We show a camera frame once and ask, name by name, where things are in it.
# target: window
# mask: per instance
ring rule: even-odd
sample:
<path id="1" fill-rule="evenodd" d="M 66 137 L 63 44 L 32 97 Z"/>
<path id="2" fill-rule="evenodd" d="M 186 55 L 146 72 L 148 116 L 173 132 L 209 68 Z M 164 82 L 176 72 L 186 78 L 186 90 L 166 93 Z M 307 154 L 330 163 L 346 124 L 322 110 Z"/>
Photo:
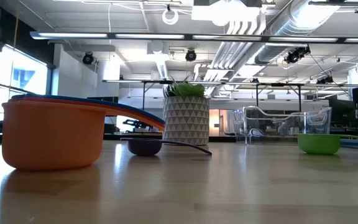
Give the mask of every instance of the window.
<path id="1" fill-rule="evenodd" d="M 4 119 L 2 104 L 12 96 L 28 92 L 45 94 L 48 68 L 46 64 L 5 46 L 0 52 L 0 120 Z"/>

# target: green plant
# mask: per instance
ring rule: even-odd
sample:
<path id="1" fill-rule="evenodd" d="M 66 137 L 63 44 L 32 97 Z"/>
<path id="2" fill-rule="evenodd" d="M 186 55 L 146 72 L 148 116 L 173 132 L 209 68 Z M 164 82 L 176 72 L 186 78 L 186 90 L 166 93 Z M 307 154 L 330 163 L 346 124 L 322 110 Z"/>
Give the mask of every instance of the green plant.
<path id="1" fill-rule="evenodd" d="M 174 82 L 172 90 L 170 91 L 175 96 L 198 96 L 204 97 L 205 87 L 203 85 L 197 84 L 192 85 L 190 83 L 177 83 Z"/>

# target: exposed ductwork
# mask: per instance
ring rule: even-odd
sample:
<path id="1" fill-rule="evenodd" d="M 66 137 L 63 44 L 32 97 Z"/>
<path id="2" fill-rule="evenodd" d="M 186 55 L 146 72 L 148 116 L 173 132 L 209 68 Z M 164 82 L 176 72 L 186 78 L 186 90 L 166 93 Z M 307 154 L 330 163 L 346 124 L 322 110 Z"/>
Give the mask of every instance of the exposed ductwork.
<path id="1" fill-rule="evenodd" d="M 324 24 L 339 6 L 310 6 L 310 0 L 294 0 L 266 30 L 266 35 L 310 35 L 315 29 Z M 245 64 L 267 65 L 286 52 L 288 47 L 266 44 L 252 44 L 246 56 L 235 66 L 234 75 L 242 78 L 252 77 L 264 66 L 258 69 L 244 69 Z"/>

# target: planter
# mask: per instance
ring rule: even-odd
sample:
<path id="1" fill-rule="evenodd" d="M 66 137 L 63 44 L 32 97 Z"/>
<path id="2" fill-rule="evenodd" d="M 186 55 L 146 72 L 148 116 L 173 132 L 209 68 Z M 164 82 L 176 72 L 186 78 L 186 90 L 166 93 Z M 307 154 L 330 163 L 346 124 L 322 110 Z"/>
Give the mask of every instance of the planter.
<path id="1" fill-rule="evenodd" d="M 162 139 L 197 146 L 209 138 L 209 101 L 197 96 L 171 96 L 163 101 L 165 131 Z"/>

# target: potted plant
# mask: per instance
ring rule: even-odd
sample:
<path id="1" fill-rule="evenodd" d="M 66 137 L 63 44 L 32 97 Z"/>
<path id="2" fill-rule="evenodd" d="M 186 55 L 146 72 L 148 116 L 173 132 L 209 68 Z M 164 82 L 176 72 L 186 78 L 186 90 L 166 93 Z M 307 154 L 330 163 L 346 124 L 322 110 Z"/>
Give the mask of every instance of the potted plant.
<path id="1" fill-rule="evenodd" d="M 163 139 L 197 146 L 209 139 L 209 101 L 203 85 L 174 83 L 165 89 Z"/>

